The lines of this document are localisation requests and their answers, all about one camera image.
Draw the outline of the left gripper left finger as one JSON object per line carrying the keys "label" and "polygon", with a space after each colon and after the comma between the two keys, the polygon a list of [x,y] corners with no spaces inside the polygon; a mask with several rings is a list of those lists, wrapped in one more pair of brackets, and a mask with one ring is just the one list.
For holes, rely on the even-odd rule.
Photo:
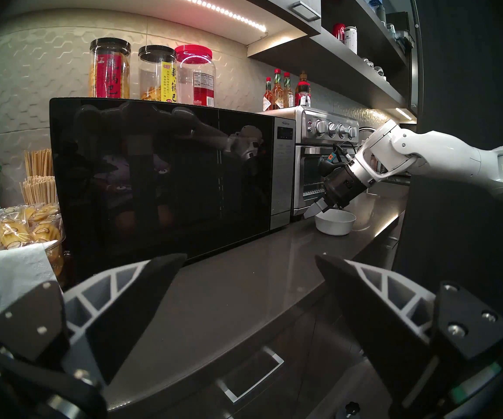
{"label": "left gripper left finger", "polygon": [[102,271],[62,293],[40,282],[0,312],[0,348],[16,360],[109,385],[154,318],[186,254]]}

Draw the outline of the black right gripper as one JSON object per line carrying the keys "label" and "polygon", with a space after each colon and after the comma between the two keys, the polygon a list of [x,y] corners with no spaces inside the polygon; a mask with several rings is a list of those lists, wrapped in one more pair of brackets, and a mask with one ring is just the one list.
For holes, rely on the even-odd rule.
{"label": "black right gripper", "polygon": [[333,206],[343,208],[367,186],[353,173],[347,163],[321,163],[321,176],[324,177],[324,196],[313,202],[304,213],[304,219],[326,212]]}

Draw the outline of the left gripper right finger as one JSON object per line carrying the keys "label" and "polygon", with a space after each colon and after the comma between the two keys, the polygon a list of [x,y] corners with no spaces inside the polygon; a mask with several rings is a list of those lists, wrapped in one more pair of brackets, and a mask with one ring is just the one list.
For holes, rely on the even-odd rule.
{"label": "left gripper right finger", "polygon": [[389,418],[484,418],[503,386],[503,316],[457,282],[436,293],[329,255],[315,264],[392,399]]}

